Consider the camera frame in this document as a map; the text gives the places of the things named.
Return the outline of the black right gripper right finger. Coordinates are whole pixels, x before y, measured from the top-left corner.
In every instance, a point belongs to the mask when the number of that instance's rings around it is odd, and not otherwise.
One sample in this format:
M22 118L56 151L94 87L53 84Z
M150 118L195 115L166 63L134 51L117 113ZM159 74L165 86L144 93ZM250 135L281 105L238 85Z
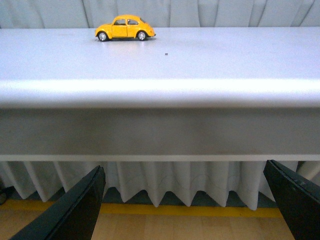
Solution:
M296 240L320 238L320 187L275 160L263 170L274 200Z

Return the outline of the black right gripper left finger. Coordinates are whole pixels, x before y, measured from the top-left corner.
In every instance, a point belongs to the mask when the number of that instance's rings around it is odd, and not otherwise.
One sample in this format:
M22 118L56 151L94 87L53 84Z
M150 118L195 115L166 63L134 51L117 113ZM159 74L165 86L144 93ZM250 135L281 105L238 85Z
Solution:
M106 185L104 168L95 167L12 240L90 240Z

